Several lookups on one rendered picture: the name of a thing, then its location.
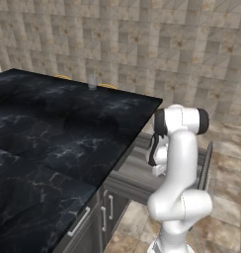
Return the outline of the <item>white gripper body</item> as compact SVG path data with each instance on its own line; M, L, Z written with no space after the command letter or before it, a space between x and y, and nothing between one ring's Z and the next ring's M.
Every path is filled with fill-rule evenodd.
M156 177L165 174L167 166L165 164L160 164L152 167L152 174Z

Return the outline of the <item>open grey drawer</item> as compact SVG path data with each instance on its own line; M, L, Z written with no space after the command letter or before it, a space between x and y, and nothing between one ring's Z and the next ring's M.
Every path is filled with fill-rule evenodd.
M104 186L109 191L143 205L147 204L150 195L160 187L165 179L164 175L154 176L152 168L145 161L150 139L151 134L141 132L121 168L113 170L104 182ZM199 149L197 178L191 185L191 189L207 190L212 150L212 141L208 144L207 149Z

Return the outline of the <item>dark grey drawer front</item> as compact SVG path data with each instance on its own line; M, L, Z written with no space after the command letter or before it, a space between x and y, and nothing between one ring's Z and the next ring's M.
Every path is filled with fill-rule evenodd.
M78 220L85 213L85 210L79 214L78 218L67 230L52 253L92 253L93 246L91 245L91 241L93 236L97 234L100 203L101 198L98 195L92 198L86 206L89 207L91 211L74 236L69 237L67 232L73 229Z

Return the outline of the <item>clear glass cup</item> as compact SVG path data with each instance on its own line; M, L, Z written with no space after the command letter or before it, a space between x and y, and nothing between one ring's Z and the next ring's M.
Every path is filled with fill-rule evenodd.
M90 90L96 90L97 89L97 80L93 75L90 75L88 77L88 86Z

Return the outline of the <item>dark grey cupboard door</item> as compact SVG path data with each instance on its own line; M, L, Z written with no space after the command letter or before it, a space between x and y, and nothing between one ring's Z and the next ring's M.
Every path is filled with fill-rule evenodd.
M122 219L127 206L129 205L129 199L113 192L108 192L108 194L114 197L114 218L113 220L109 219L108 228L109 239L111 239Z
M105 207L106 210L107 210L107 230L106 232L103 232L102 231L102 227L103 227L103 215L102 215L102 227L101 227L101 232L102 232L102 244L103 244L103 251L105 250L107 244L108 244L108 241L109 241L109 234L108 234L108 228L109 228L109 199L108 199L108 192L106 192L104 194L104 197L103 197L103 200L102 200L102 204L101 204L101 207Z

